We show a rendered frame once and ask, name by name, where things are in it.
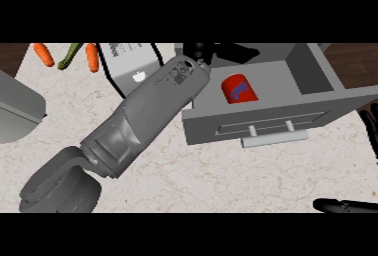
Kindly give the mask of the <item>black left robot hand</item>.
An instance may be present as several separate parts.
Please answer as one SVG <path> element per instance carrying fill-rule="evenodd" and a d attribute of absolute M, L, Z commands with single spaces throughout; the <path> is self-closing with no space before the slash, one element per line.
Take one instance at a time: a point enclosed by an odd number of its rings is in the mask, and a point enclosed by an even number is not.
<path fill-rule="evenodd" d="M 207 65 L 211 64 L 212 57 L 245 64 L 260 55 L 260 51 L 235 43 L 184 43 L 183 54 Z"/>

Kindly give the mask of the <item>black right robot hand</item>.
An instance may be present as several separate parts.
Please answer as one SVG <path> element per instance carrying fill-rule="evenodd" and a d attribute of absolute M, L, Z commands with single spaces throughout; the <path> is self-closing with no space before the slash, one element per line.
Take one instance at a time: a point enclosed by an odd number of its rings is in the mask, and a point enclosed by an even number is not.
<path fill-rule="evenodd" d="M 362 110 L 359 116 L 365 124 L 370 147 L 378 159 L 378 103 L 372 103 L 370 110 Z M 317 198 L 313 201 L 313 208 L 323 213 L 378 213 L 378 203 L 329 198 Z"/>

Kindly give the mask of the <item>grey drawer box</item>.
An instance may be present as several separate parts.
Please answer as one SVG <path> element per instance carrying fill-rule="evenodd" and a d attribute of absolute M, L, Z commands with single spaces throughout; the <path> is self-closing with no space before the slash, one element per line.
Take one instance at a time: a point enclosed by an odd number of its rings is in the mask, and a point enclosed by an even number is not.
<path fill-rule="evenodd" d="M 378 98 L 378 85 L 347 89 L 316 43 L 242 43 L 260 55 L 243 65 L 212 57 L 211 80 L 183 111 L 184 118 L 229 114 L 232 112 L 282 109 L 316 103 L 316 112 L 328 101 L 345 100 L 342 110 L 350 112 Z M 235 73 L 245 75 L 258 100 L 229 104 L 220 88 Z"/>

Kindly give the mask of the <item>red can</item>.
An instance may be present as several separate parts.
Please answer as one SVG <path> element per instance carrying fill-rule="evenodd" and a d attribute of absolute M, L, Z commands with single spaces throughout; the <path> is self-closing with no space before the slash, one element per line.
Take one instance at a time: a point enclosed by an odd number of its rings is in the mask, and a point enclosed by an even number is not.
<path fill-rule="evenodd" d="M 258 100 L 248 79 L 242 74 L 233 74 L 223 80 L 221 90 L 229 104 Z"/>

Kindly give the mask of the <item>grey flat box, black edge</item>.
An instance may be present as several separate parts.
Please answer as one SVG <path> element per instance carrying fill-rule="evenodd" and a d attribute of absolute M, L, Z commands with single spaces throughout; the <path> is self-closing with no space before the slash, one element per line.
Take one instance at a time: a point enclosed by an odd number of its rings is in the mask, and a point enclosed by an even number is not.
<path fill-rule="evenodd" d="M 125 98 L 164 65 L 153 43 L 97 43 L 106 78 Z"/>

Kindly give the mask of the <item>orange carrot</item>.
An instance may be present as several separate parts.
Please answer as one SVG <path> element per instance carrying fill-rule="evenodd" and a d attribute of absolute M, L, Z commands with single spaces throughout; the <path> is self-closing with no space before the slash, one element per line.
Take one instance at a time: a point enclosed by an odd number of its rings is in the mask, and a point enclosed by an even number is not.
<path fill-rule="evenodd" d="M 94 43 L 87 43 L 85 45 L 85 56 L 88 62 L 88 69 L 93 73 L 96 73 L 99 70 L 99 57 Z"/>
<path fill-rule="evenodd" d="M 32 48 L 34 48 L 34 52 L 35 52 L 43 64 L 47 67 L 51 67 L 54 65 L 54 60 L 53 60 L 50 51 L 47 49 L 47 46 L 43 43 L 35 43 L 32 45 Z"/>

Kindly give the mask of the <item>grey rounded appliance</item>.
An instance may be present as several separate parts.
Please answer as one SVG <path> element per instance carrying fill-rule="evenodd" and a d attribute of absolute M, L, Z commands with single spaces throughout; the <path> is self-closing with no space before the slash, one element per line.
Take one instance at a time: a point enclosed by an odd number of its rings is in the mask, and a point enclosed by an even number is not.
<path fill-rule="evenodd" d="M 0 143 L 22 139 L 44 117 L 44 97 L 0 70 Z"/>

